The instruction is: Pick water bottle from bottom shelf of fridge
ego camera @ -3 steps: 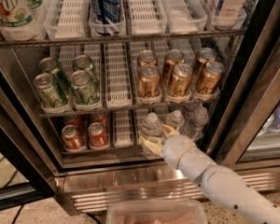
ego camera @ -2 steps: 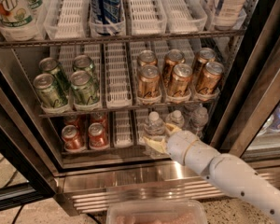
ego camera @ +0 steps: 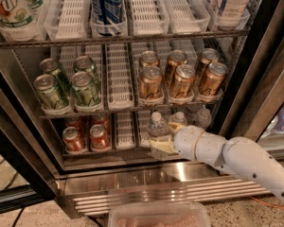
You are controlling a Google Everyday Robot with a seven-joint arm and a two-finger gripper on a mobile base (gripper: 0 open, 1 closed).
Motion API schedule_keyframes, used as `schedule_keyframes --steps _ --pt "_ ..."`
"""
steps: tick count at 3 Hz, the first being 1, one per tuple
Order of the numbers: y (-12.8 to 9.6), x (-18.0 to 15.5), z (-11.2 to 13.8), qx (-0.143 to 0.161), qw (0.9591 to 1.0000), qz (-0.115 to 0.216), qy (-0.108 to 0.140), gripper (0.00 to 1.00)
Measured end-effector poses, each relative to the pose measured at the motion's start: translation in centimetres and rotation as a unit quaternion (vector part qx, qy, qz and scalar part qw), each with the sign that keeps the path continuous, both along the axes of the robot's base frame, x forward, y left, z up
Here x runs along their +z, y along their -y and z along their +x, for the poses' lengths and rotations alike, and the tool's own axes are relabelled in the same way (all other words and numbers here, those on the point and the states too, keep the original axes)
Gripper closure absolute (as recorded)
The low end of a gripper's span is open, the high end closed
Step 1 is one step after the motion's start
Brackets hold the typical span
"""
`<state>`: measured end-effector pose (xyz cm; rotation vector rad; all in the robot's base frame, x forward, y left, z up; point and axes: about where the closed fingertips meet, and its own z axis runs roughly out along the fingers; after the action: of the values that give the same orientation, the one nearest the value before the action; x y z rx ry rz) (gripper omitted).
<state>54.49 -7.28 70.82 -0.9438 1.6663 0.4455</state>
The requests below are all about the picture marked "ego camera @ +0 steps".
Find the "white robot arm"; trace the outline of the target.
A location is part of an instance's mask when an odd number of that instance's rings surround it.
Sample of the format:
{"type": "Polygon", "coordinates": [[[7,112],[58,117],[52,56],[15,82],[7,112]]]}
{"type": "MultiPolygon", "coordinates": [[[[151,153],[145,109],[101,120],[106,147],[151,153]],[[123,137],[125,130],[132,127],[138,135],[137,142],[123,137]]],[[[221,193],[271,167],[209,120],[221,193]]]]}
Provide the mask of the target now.
{"type": "Polygon", "coordinates": [[[148,126],[147,131],[152,148],[255,182],[284,203],[284,167],[257,142],[241,136],[225,139],[193,125],[178,131],[148,126]]]}

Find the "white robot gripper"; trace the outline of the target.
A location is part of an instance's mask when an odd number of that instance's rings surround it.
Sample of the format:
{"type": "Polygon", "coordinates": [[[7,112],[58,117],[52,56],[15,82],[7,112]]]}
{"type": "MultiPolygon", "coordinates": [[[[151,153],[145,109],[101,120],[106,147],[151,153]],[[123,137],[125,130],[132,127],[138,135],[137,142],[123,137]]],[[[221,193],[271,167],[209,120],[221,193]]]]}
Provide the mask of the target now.
{"type": "Polygon", "coordinates": [[[166,159],[175,151],[191,162],[201,162],[217,170],[227,169],[222,150],[227,140],[219,135],[206,132],[196,126],[186,126],[178,122],[169,122],[171,135],[150,137],[150,156],[156,159],[166,159]]]}

